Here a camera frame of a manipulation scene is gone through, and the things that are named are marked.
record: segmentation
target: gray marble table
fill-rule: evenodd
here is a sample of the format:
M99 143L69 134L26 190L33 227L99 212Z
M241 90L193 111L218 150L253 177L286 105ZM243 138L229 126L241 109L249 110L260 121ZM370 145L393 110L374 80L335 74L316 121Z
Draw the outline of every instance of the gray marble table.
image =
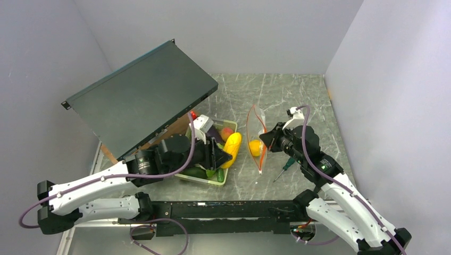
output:
M293 106L309 104L312 108L309 125L320 137L322 150L334 157L352 177L332 106L322 75L297 74L211 74L219 83L218 90L195 109L207 116L238 123L238 132L246 134L246 116L252 104L264 110L266 126L272 129L277 122L287 120L286 110ZM312 189L299 167L292 167L273 183L281 172L288 156L282 152L269 153L262 175L248 155L246 143L235 163L229 168L224 186L182 181L175 177L133 190L111 194L108 197L146 192L152 200L282 200L293 199L305 189ZM101 169L111 166L104 158Z

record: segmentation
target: purple cable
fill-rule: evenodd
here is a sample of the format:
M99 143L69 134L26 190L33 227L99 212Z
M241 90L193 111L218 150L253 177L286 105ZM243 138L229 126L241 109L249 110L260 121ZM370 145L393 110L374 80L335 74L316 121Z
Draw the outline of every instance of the purple cable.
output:
M151 224L151 223L154 223L154 222L164 222L164 221L174 222L175 224L179 225L179 227L180 227L180 228L183 230L183 232L185 233L185 236L186 236L185 246L183 247L183 249L182 249L182 251L181 251L180 253L177 253L177 255L182 255L182 254L186 251L186 249L188 248L188 239L189 239L189 238L188 238L188 231L186 231L186 228L183 227L183 225L180 224L178 221L173 220L173 219L153 219L153 220L148 220L148 221L146 221L146 222L137 222L137 223L147 223L147 224ZM155 254L155 255L161 255L161 254L159 254L159 253L157 253L157 252L151 250L149 247L147 247L147 246L145 246L145 245L142 245L142 244L140 244L139 242L135 241L135 239L133 239L133 236L132 236L133 232L134 232L136 229L138 229L138 228L143 228L143 227L152 228L152 227L149 226L149 225L139 225L139 226L136 226L136 227L132 228L131 231L130 231L130 239L131 239L131 241L132 241L134 244L136 244L137 246L143 248L144 250L146 250L146 251L148 251L148 252L151 252L151 253L153 253L153 254Z
M313 168L313 170L315 170L315 172L317 172L319 175L321 175L321 177L327 179L328 181L331 181L331 182L335 183L336 185L342 187L344 190L349 192L349 194L352 194L353 192L352 192L352 190L350 188L348 188L347 186L345 186L341 182L331 178L329 175L327 175L327 174L323 173L322 171L320 171L315 166L315 164L313 164L312 160L308 156L307 147L305 145L305 130L307 128L308 117L310 116L310 106L309 105L301 105L301 106L297 107L296 110L299 110L299 109L302 109L302 108L307 108L307 113L305 114L305 118L304 118L304 124L302 126L302 138L301 138L301 141L302 141L302 151L304 152L304 155L305 155L305 158L307 159L308 164ZM374 219L379 224L379 226L381 226L381 228L384 228L385 225L382 223L382 221L379 219L379 217L376 215L376 213L371 209L371 207L360 196L356 195L355 198L370 212L370 214L374 217ZM387 230L387 231L385 231L385 233L393 240L393 242L396 244L396 246L398 246L398 249L401 251L401 253L403 255L407 255L407 253L404 250L403 246L390 233L390 231Z
M310 242L304 241L304 240L302 240L302 239L299 239L299 240L298 240L298 237L296 237L293 233L291 234L291 236L294 237L294 238L296 239L296 242L302 241L302 242L304 242L304 244L306 244L306 245L316 245L316 246L320 246L320 245L328 245L328 244L331 244L331 243L335 242L336 240L338 240L338 239L340 238L338 235L336 235L334 238L332 238L332 239L330 239L330 240L328 240L328 241L325 241L325 242L320 242L320 243L310 243Z
M175 170L174 172L171 173L167 173L167 174L157 174L157 175L140 175L140 174L114 174L114 175L107 175L104 176L105 180L107 179L111 179L111 178L120 178L120 177L128 177L128 178L144 178L144 179L159 179L159 178L165 178L165 177L169 177L172 176L174 174L178 174L180 172L182 172L185 167L188 166L189 162L191 161L191 159L193 158L193 153L194 153L194 124L193 124L193 117L191 116L191 114L188 113L188 118L189 118L189 122L191 123L191 148L189 149L189 154L188 154L188 158L186 160L186 162L177 170ZM83 188L85 186L88 186L90 184L93 184L95 182L100 181L102 178L96 178L90 181L87 181L85 183L79 184L77 186L74 186L72 188L69 188L67 190L61 191L60 194L64 195L67 194L69 192L72 192L74 190L77 190L79 188ZM34 203L32 206L30 206L27 210L25 210L19 217L19 225L23 228L39 228L39 225L27 225L23 222L23 219L25 218L25 215L27 215L27 213L29 211L31 211L33 208L35 208L36 206L39 206L41 203L47 202L51 199L56 198L56 194L55 195L51 195L47 198L41 199L39 201L37 201L36 203Z

